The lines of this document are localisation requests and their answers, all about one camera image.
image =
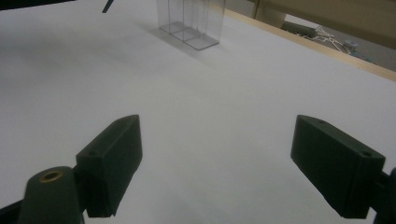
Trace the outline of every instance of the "gray floor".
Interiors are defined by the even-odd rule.
[[[226,7],[232,11],[238,12],[242,15],[251,17],[254,4],[248,0],[226,0]],[[357,56],[365,61],[377,64],[379,66],[396,71],[396,50],[382,47],[380,45],[368,42],[366,40],[357,38],[355,36],[346,35],[333,29],[323,27],[323,30],[329,34],[334,35],[334,39],[341,43],[345,40],[352,40],[359,44]],[[332,46],[324,43],[324,45],[331,48]]]

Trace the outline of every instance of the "white tabletop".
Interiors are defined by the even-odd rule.
[[[0,207],[110,122],[139,114],[144,158],[116,217],[87,223],[372,223],[339,217],[290,159],[295,119],[324,119],[396,166],[396,84],[225,17],[196,51],[154,0],[0,12]]]

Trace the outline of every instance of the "clear plastic container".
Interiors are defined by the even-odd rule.
[[[195,49],[219,43],[225,0],[157,0],[157,7],[165,32]]]

